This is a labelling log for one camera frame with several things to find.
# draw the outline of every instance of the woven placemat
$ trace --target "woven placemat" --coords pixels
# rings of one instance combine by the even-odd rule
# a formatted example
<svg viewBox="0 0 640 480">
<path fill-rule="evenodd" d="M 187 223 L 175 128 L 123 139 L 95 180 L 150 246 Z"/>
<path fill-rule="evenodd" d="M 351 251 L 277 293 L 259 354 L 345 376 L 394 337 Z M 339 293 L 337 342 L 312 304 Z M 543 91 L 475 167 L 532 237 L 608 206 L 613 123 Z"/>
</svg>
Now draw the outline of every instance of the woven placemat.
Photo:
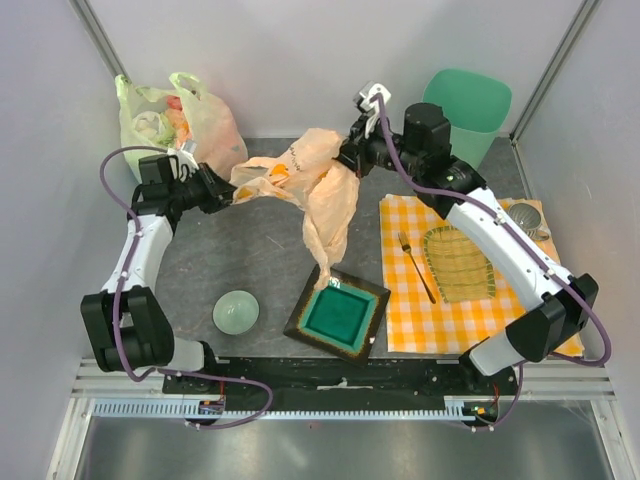
<svg viewBox="0 0 640 480">
<path fill-rule="evenodd" d="M 451 225 L 429 230 L 424 253 L 447 303 L 496 296 L 493 265 L 469 238 Z"/>
</svg>

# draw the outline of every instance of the green trash bin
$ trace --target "green trash bin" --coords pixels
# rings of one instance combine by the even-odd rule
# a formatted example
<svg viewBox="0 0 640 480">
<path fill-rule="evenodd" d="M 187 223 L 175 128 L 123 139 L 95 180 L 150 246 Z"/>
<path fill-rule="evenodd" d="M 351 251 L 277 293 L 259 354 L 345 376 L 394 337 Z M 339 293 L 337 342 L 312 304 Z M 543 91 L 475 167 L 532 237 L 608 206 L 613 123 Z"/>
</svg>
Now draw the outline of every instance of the green trash bin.
<svg viewBox="0 0 640 480">
<path fill-rule="evenodd" d="M 451 122 L 452 154 L 473 168 L 489 150 L 511 107 L 511 89 L 490 77 L 458 69 L 438 72 L 424 90 Z"/>
</svg>

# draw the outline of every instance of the peach plastic bag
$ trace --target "peach plastic bag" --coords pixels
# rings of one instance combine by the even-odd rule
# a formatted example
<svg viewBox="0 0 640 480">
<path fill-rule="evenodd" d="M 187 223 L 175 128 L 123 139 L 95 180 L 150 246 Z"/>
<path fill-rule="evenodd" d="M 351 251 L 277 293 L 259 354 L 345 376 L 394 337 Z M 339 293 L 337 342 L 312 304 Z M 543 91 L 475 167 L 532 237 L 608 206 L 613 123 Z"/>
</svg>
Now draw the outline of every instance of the peach plastic bag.
<svg viewBox="0 0 640 480">
<path fill-rule="evenodd" d="M 334 160 L 342 140 L 337 132 L 311 128 L 280 157 L 254 157 L 231 171 L 238 187 L 234 203 L 277 197 L 305 212 L 302 239 L 320 265 L 317 290 L 327 286 L 330 267 L 344 256 L 358 201 L 360 180 Z"/>
</svg>

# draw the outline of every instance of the square plate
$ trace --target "square plate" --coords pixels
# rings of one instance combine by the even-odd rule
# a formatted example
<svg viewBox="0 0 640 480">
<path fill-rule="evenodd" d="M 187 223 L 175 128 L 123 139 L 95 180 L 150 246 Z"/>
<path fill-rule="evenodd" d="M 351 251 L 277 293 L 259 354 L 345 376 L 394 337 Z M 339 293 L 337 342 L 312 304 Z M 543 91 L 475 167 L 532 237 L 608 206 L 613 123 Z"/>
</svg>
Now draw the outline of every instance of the square plate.
<svg viewBox="0 0 640 480">
<path fill-rule="evenodd" d="M 348 362 L 366 365 L 370 339 L 375 338 L 391 292 L 333 268 L 329 286 L 316 292 L 313 286 L 319 275 L 316 265 L 284 334 Z"/>
</svg>

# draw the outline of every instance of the checkered tablecloth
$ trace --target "checkered tablecloth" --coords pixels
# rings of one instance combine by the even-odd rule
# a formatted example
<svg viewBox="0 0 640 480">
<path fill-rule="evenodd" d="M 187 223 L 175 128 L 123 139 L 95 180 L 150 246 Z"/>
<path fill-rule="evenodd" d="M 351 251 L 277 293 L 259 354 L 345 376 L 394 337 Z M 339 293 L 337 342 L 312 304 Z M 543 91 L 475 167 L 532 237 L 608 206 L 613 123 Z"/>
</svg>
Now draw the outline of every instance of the checkered tablecloth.
<svg viewBox="0 0 640 480">
<path fill-rule="evenodd" d="M 515 201 L 508 199 L 501 200 L 500 203 L 506 209 Z M 540 202 L 529 200 L 527 203 L 542 211 Z M 391 290 L 387 305 L 389 351 L 461 353 L 502 330 L 525 312 L 515 292 L 497 270 L 494 270 L 495 298 L 458 303 L 443 301 L 429 271 L 423 239 L 427 231 L 444 225 L 448 225 L 448 222 L 438 217 L 416 197 L 387 195 L 380 202 L 382 271 L 384 284 Z M 436 295 L 435 305 L 429 302 L 411 259 L 400 247 L 400 230 L 404 230 L 409 237 L 415 261 Z M 538 242 L 538 246 L 558 261 L 558 253 L 552 240 Z M 583 346 L 575 336 L 558 351 L 579 356 Z"/>
</svg>

